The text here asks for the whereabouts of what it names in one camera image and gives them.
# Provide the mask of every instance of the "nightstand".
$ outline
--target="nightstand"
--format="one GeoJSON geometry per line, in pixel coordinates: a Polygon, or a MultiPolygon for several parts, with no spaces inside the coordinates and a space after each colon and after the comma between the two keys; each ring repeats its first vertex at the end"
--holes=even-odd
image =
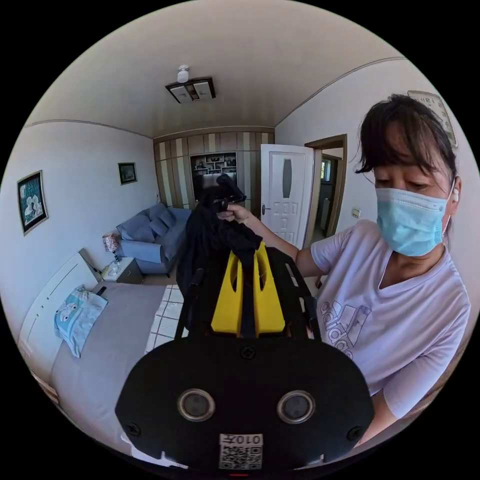
{"type": "Polygon", "coordinates": [[[121,284],[141,284],[144,281],[144,276],[137,265],[134,258],[123,257],[118,264],[120,270],[114,275],[109,275],[109,272],[116,265],[112,262],[101,273],[101,277],[106,282],[117,282],[121,284]]]}

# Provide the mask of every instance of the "woman's hand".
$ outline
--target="woman's hand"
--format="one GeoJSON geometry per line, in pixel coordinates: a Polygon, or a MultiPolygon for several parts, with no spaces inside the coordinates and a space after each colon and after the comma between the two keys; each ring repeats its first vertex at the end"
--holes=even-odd
{"type": "Polygon", "coordinates": [[[228,205],[226,211],[217,213],[217,216],[220,220],[226,220],[227,222],[232,222],[235,220],[239,224],[246,224],[252,217],[252,213],[241,205],[231,203],[228,205]]]}

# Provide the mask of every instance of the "qr code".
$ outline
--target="qr code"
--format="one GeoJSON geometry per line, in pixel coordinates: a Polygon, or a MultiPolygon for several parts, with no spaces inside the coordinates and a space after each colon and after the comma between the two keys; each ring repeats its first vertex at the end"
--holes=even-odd
{"type": "Polygon", "coordinates": [[[220,446],[220,468],[227,470],[260,470],[262,468],[261,446],[220,446]]]}

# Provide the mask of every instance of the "face mask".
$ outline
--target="face mask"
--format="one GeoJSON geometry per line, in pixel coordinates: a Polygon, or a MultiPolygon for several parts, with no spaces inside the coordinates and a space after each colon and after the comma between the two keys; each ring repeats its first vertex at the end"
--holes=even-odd
{"type": "Polygon", "coordinates": [[[408,257],[421,257],[442,242],[447,199],[397,188],[377,188],[377,219],[388,246],[408,257]]]}

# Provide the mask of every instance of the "white door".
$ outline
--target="white door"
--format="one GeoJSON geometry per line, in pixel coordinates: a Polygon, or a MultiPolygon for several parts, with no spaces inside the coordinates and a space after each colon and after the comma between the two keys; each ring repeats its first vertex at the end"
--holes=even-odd
{"type": "Polygon", "coordinates": [[[304,246],[313,176],[313,148],[261,145],[261,221],[298,249],[304,246]]]}

